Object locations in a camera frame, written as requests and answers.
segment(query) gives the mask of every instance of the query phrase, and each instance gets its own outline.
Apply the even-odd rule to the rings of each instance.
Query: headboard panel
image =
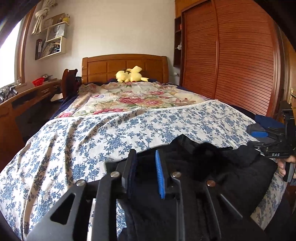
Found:
[[[145,78],[168,83],[168,60],[166,56],[149,54],[109,54],[82,59],[82,84],[106,83],[115,78],[119,70],[132,69],[138,65]]]

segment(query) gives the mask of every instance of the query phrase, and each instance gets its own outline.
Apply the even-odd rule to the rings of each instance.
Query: louvered door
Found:
[[[252,0],[215,0],[219,64],[215,98],[267,113],[274,51],[267,13]]]
[[[190,91],[213,98],[217,27],[211,1],[198,5],[184,14],[184,31],[183,86]]]

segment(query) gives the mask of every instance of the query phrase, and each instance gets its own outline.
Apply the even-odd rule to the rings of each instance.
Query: red object on shelf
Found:
[[[32,81],[32,83],[35,86],[39,86],[39,85],[42,85],[43,84],[44,80],[45,80],[45,78],[42,77],[42,78],[39,78],[39,79],[36,79],[36,80]]]

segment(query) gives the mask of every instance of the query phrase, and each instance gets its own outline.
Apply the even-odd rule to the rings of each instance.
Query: yellow plush toy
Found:
[[[132,69],[126,69],[126,71],[121,70],[116,73],[116,79],[118,82],[139,82],[145,81],[148,82],[148,78],[143,78],[140,74],[142,68],[135,66]]]

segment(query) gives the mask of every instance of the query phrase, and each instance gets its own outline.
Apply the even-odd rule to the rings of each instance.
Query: hand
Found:
[[[281,177],[284,177],[286,175],[286,170],[285,170],[285,162],[296,162],[296,158],[294,156],[289,156],[287,159],[277,159],[278,162],[278,169],[279,169],[279,174]]]

